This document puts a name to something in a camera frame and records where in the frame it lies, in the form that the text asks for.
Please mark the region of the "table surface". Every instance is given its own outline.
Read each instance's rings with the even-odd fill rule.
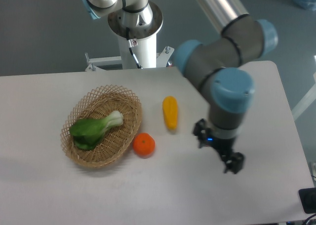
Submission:
[[[176,68],[0,77],[0,224],[248,225],[301,220],[298,190],[313,187],[273,62],[241,67],[256,83],[235,150],[237,175],[211,148],[198,149],[193,125],[208,104]],[[91,89],[123,85],[143,106],[140,132],[156,141],[151,158],[129,150],[101,170],[76,166],[62,149],[67,116]],[[176,97],[179,127],[164,125],[164,97]]]

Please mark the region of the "gray floor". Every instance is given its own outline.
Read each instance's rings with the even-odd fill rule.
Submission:
[[[218,38],[195,0],[152,1],[164,15],[158,51],[187,39]],[[292,0],[241,1],[255,19],[268,19],[278,30],[277,49],[260,60],[277,64],[293,108],[315,83],[316,11]],[[92,21],[80,0],[0,0],[0,47],[0,75],[78,72],[86,67],[85,52],[90,58],[119,55],[107,19]],[[316,160],[315,116],[316,102],[296,122],[308,161]]]

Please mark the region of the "blue joint cap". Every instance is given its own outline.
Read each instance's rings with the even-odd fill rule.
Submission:
[[[268,52],[275,49],[278,42],[277,30],[272,23],[265,19],[259,19],[257,22],[261,25],[263,38],[264,38],[264,47],[261,56],[264,56]]]
[[[94,19],[99,19],[100,17],[98,15],[96,15],[96,13],[93,11],[93,9],[90,7],[89,3],[87,2],[87,0],[82,0],[84,7],[86,8],[86,10],[88,11],[88,13],[90,14],[91,18]]]
[[[245,113],[252,104],[255,92],[251,76],[237,68],[223,68],[211,84],[215,103],[230,113]]]
[[[173,54],[173,65],[178,67],[179,71],[184,75],[187,62],[194,50],[202,43],[198,40],[188,40],[182,43]]]

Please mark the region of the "toy vegetable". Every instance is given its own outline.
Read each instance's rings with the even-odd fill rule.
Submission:
[[[172,97],[166,97],[162,102],[164,122],[169,130],[175,130],[178,125],[178,104]]]
[[[113,111],[103,119],[79,119],[70,128],[75,145],[81,150],[93,150],[112,127],[123,125],[123,115]]]

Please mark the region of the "wicker basket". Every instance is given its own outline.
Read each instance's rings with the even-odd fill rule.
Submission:
[[[123,125],[113,127],[94,150],[80,150],[74,145],[69,128],[77,119],[104,118],[112,111],[123,114]],[[61,131],[62,149],[75,163],[100,168],[114,162],[126,151],[135,137],[142,120],[138,97],[122,86],[106,85],[89,92],[74,107]]]

